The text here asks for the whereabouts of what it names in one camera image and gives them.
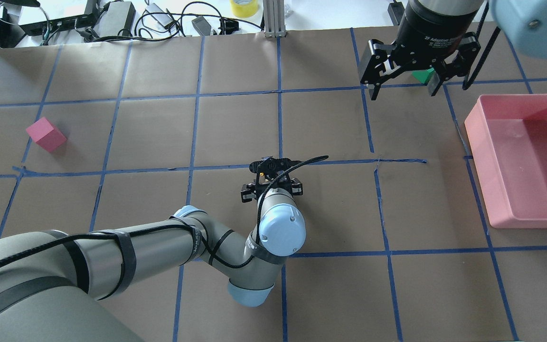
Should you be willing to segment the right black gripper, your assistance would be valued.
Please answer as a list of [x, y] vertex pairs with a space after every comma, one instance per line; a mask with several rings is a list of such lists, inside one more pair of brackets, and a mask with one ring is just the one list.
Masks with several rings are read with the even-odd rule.
[[449, 56], [456, 47], [450, 63], [445, 59], [434, 62], [428, 93], [435, 96], [445, 81], [466, 76], [481, 49], [476, 33], [465, 33], [468, 26], [469, 13], [449, 15], [431, 9], [406, 9], [396, 40], [387, 45], [369, 39], [359, 61], [359, 80], [367, 87], [370, 100], [376, 100], [381, 86], [400, 74], [400, 66], [428, 68], [432, 60]]

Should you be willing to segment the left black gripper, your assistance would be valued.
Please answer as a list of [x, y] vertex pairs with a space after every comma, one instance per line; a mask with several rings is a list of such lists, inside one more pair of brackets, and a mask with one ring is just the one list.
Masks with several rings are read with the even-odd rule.
[[255, 199], [255, 193], [265, 193], [266, 189], [284, 189], [292, 196], [302, 196], [304, 193], [302, 182], [298, 178], [292, 177], [289, 172], [280, 172], [273, 177], [265, 177], [266, 180], [262, 183], [256, 183], [254, 180], [242, 185], [240, 190], [242, 203], [251, 202]]

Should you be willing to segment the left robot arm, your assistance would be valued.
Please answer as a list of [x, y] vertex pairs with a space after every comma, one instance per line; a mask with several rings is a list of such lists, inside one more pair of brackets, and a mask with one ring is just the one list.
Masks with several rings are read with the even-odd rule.
[[302, 183], [282, 173], [243, 186], [257, 225], [243, 237], [193, 206], [169, 219], [69, 235], [50, 230], [0, 239], [0, 342], [139, 342], [98, 301], [202, 259], [246, 307], [262, 305], [286, 259], [306, 240], [295, 203]]

